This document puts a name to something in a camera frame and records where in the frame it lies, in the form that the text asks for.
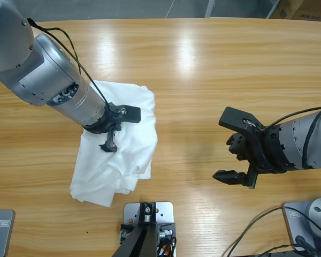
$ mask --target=cardboard box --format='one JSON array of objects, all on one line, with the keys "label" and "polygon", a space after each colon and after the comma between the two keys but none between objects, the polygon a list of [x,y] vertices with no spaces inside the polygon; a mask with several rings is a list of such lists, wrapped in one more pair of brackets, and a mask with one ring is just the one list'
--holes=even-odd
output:
[{"label": "cardboard box", "polygon": [[272,18],[321,21],[321,0],[281,0]]}]

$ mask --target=black cable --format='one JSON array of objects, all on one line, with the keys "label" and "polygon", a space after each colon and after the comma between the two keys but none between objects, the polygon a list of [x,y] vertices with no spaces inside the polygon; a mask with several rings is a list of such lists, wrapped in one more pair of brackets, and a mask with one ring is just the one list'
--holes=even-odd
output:
[{"label": "black cable", "polygon": [[313,122],[311,123],[311,125],[309,127],[308,134],[307,134],[307,136],[305,138],[305,141],[304,141],[303,151],[302,151],[302,167],[304,169],[312,169],[312,167],[307,164],[307,160],[308,160],[308,145],[309,145],[309,141],[310,141],[311,135],[314,132],[316,124],[317,124],[317,122],[318,122],[318,120],[320,118],[321,118],[321,111],[315,116]]},{"label": "black cable", "polygon": [[157,251],[157,256],[159,256],[159,257],[165,257],[165,256],[173,257],[174,251],[176,248],[176,243],[177,243],[176,237],[171,237],[170,240],[167,240],[166,243],[159,246],[158,251]]},{"label": "black cable", "polygon": [[64,30],[62,30],[61,28],[58,28],[58,27],[54,27],[54,28],[43,28],[43,27],[37,25],[37,23],[36,23],[33,19],[31,19],[31,18],[28,18],[27,21],[29,22],[29,24],[30,24],[32,27],[35,27],[35,28],[37,28],[37,29],[39,29],[39,30],[40,30],[40,28],[42,28],[42,29],[45,29],[46,31],[61,31],[61,32],[63,32],[63,34],[68,38],[68,40],[69,40],[69,42],[70,42],[70,45],[71,45],[71,47],[72,47],[72,49],[73,49],[73,51],[74,51],[76,60],[79,60],[79,57],[77,56],[77,52],[76,52],[76,50],[75,50],[75,46],[74,46],[74,44],[73,44],[73,41],[70,39],[68,33],[66,33]]},{"label": "black cable", "polygon": [[296,212],[298,212],[299,214],[301,214],[303,217],[305,217],[308,221],[310,221],[314,226],[316,226],[320,231],[321,231],[321,228],[314,222],[311,220],[311,218],[309,218],[306,214],[304,214],[303,212],[295,209],[295,208],[292,208],[292,207],[286,207],[286,206],[281,206],[281,207],[277,207],[277,208],[274,208],[272,210],[269,210],[267,211],[266,213],[262,214],[261,216],[259,216],[258,218],[254,219],[246,228],[245,230],[243,231],[243,233],[237,238],[237,240],[235,241],[234,245],[232,246],[231,250],[229,251],[227,257],[230,257],[233,250],[236,248],[236,246],[238,245],[238,243],[241,241],[241,239],[243,238],[243,236],[247,233],[247,231],[257,222],[259,221],[262,217],[266,216],[267,214],[270,214],[276,210],[281,210],[281,209],[290,209],[290,210],[294,210]]},{"label": "black cable", "polygon": [[280,246],[276,246],[274,248],[271,248],[271,249],[265,251],[264,253],[258,255],[257,257],[262,257],[264,255],[267,255],[267,254],[271,253],[273,250],[277,250],[277,249],[285,248],[285,247],[289,247],[289,246],[302,247],[302,245],[300,245],[300,244],[280,245]]},{"label": "black cable", "polygon": [[314,108],[309,108],[309,109],[305,109],[305,110],[301,110],[301,111],[297,111],[297,112],[293,112],[292,114],[288,114],[284,117],[281,117],[280,119],[278,119],[277,121],[271,123],[269,126],[267,126],[266,128],[269,129],[273,126],[275,126],[276,124],[280,123],[282,120],[285,120],[289,117],[295,116],[297,114],[302,114],[304,112],[308,112],[308,111],[316,111],[316,110],[321,110],[321,106],[320,107],[314,107]]},{"label": "black cable", "polygon": [[105,102],[105,105],[107,108],[109,108],[112,112],[116,112],[115,110],[113,110],[109,104],[108,101],[106,99],[106,97],[104,97],[104,95],[102,94],[101,90],[98,88],[98,86],[95,84],[94,80],[91,78],[91,76],[89,75],[89,73],[86,71],[86,69],[82,66],[82,64],[79,62],[79,60],[76,59],[76,57],[67,49],[67,47],[58,39],[56,38],[53,34],[51,34],[50,32],[48,32],[45,28],[37,25],[31,18],[27,19],[28,22],[30,23],[30,25],[32,27],[35,27],[37,29],[39,29],[40,31],[48,34],[50,37],[52,37],[54,40],[56,40],[57,43],[59,43],[66,51],[67,53],[77,62],[77,64],[81,67],[81,69],[83,70],[83,72],[86,74],[86,76],[89,78],[90,82],[94,85],[94,87],[96,88],[96,90],[99,92],[100,96],[102,97],[103,101]]}]

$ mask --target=wood grain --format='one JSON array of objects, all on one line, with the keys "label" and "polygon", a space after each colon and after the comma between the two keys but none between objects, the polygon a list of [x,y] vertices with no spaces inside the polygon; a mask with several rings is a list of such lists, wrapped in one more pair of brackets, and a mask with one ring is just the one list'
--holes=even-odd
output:
[{"label": "wood grain", "polygon": [[[0,208],[17,213],[9,256],[110,256],[128,202],[171,201],[178,256],[222,256],[258,214],[321,197],[321,169],[261,175],[255,190],[212,179],[245,171],[218,126],[226,106],[264,124],[321,105],[321,23],[260,19],[44,22],[74,41],[96,80],[145,85],[156,95],[159,143],[152,178],[111,208],[70,196],[82,128],[33,107],[0,83]],[[252,228],[235,255],[289,242],[282,213]]]}]

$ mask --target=white cloth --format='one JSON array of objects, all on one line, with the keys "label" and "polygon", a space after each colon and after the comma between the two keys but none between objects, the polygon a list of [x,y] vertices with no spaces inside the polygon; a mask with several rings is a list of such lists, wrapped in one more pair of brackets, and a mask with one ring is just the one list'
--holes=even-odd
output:
[{"label": "white cloth", "polygon": [[123,122],[121,131],[115,132],[116,153],[100,149],[99,145],[107,140],[107,133],[95,135],[84,130],[81,136],[70,186],[71,196],[81,202],[109,207],[114,193],[128,194],[135,189],[138,179],[151,177],[151,157],[158,140],[155,96],[145,86],[104,81],[95,83],[108,102],[141,109],[139,123]]}]

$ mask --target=robotic arm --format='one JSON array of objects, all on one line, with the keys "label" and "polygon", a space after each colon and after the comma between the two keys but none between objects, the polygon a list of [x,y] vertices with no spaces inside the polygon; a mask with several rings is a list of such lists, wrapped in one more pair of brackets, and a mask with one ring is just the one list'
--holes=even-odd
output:
[{"label": "robotic arm", "polygon": [[48,106],[89,132],[108,132],[106,152],[116,152],[113,132],[121,122],[138,123],[140,108],[107,103],[85,82],[74,63],[48,36],[35,39],[11,0],[0,0],[0,81],[17,97]]},{"label": "robotic arm", "polygon": [[227,141],[229,151],[250,164],[247,173],[217,171],[213,178],[220,182],[254,188],[258,174],[321,168],[321,111],[265,127],[252,114],[227,107],[219,125],[237,132]]}]

